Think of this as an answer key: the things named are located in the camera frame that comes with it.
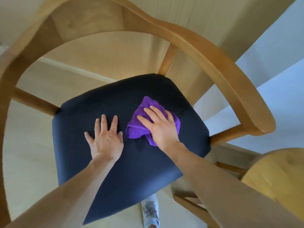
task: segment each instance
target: chair seat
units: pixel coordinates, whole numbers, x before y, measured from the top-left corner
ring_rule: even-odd
[[[59,185],[92,160],[84,132],[94,137],[95,119],[107,116],[108,127],[118,115],[124,133],[120,159],[101,185],[84,224],[110,216],[141,202],[182,176],[181,171],[145,136],[129,139],[127,123],[144,96],[157,100],[181,121],[179,138],[193,153],[210,151],[209,131],[193,107],[168,78],[158,74],[131,77],[101,86],[63,103],[53,119],[53,140]]]

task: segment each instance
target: bare skin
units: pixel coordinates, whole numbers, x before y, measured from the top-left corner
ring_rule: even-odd
[[[170,112],[168,119],[155,107],[145,108],[154,123],[138,116],[152,133],[220,227],[304,227],[278,203],[246,186],[222,169],[190,152],[178,139]],[[7,227],[81,227],[103,180],[119,159],[122,134],[117,134],[117,117],[107,130],[105,115],[95,123],[95,140],[85,133],[92,161],[79,174],[40,199]]]

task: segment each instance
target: person's left arm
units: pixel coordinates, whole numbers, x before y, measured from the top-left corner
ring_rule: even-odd
[[[123,134],[117,134],[117,116],[107,129],[106,116],[95,122],[95,140],[86,132],[92,161],[72,179],[56,188],[7,228],[81,227],[105,177],[119,159],[123,150]]]

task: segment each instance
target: shoe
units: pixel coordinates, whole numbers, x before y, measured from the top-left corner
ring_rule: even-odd
[[[158,200],[156,194],[141,202],[143,208],[143,223],[144,228],[148,228],[150,225],[155,225],[159,228],[158,218]]]

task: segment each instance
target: finger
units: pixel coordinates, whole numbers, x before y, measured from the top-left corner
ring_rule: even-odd
[[[120,132],[117,134],[117,137],[118,137],[118,139],[119,139],[121,142],[123,142],[123,132],[122,132],[122,131],[120,131]]]
[[[150,130],[151,131],[151,128],[152,128],[152,126],[153,126],[153,123],[152,122],[150,122],[148,119],[146,119],[146,118],[144,118],[144,117],[142,117],[142,116],[140,116],[140,115],[138,115],[137,116],[137,119],[148,129],[148,130]]]
[[[156,113],[154,113],[152,110],[148,108],[144,108],[143,110],[147,113],[147,115],[152,119],[153,122],[158,122],[160,120]]]
[[[99,124],[99,118],[96,119],[95,121],[95,127],[94,127],[94,130],[95,130],[95,137],[98,136],[98,134],[100,134],[100,124]]]
[[[150,106],[150,109],[154,111],[154,113],[159,117],[161,120],[166,120],[165,115],[155,106]]]
[[[165,112],[167,114],[168,121],[169,122],[174,122],[174,118],[173,118],[172,114],[169,111],[167,111],[167,110],[165,110]]]
[[[87,142],[89,143],[89,146],[91,146],[94,142],[94,139],[89,135],[88,132],[85,132],[85,138],[86,138]]]
[[[110,130],[117,134],[117,124],[118,124],[118,117],[115,115],[111,124]]]
[[[100,127],[101,127],[100,130],[101,133],[108,131],[107,117],[105,114],[101,115]]]

